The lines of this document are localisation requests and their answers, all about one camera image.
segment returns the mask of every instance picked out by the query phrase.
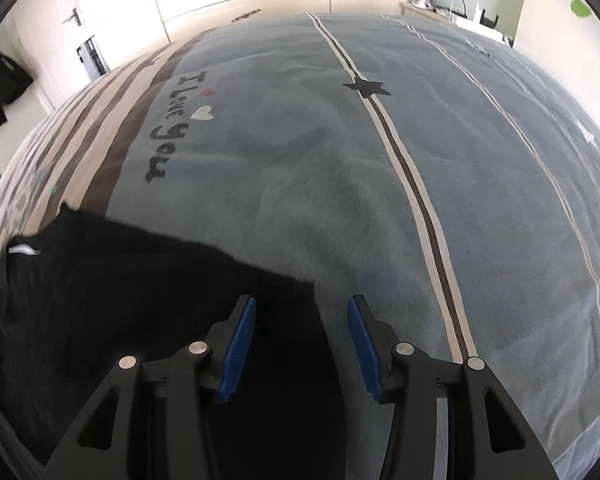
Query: star print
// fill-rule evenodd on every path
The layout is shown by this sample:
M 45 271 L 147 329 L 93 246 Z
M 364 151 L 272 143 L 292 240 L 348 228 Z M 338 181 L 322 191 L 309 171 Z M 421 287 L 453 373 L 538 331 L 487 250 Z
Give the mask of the star print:
M 360 79 L 358 76 L 355 76 L 353 83 L 344 83 L 342 86 L 357 90 L 363 98 L 369 99 L 373 94 L 391 95 L 382 88 L 383 84 L 384 83 L 377 81 L 367 81 L 366 79 Z

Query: heart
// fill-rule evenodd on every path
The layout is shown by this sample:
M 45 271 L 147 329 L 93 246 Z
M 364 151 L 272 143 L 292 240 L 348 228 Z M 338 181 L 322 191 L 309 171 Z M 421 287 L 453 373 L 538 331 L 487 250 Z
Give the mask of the heart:
M 197 121 L 210 121 L 213 118 L 211 106 L 209 105 L 201 106 L 195 112 L 193 112 L 193 115 L 191 116 L 191 119 L 195 119 Z

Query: silver screw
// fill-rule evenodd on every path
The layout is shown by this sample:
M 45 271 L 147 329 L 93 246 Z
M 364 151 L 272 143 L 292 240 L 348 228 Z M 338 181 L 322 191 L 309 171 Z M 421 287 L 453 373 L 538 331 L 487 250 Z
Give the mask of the silver screw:
M 398 343 L 395 346 L 395 351 L 400 355 L 411 355 L 415 352 L 415 348 L 411 343 Z
M 482 370 L 484 368 L 484 361 L 479 357 L 469 357 L 466 363 L 469 365 L 469 368 L 471 368 L 471 370 Z
M 208 346 L 204 341 L 196 341 L 189 345 L 189 352 L 192 354 L 203 354 L 206 352 L 206 349 L 208 349 Z
M 136 363 L 137 363 L 136 358 L 133 357 L 132 355 L 128 355 L 128 356 L 120 359 L 120 361 L 118 362 L 118 365 L 123 370 L 129 370 L 129 368 L 133 368 L 134 366 L 136 366 Z

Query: white bottle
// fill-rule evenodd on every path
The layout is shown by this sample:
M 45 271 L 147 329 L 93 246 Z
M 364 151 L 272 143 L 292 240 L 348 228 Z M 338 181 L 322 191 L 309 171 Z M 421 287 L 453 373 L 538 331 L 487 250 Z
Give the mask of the white bottle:
M 480 23 L 480 18 L 482 17 L 482 9 L 480 8 L 480 4 L 478 2 L 475 3 L 475 12 L 474 12 L 474 23 Z

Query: green oval sticker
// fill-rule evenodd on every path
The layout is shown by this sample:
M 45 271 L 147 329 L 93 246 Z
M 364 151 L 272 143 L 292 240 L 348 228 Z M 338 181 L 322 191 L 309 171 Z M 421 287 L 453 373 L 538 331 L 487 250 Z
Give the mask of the green oval sticker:
M 571 10 L 579 18 L 586 18 L 591 15 L 591 9 L 582 0 L 573 0 L 571 2 Z

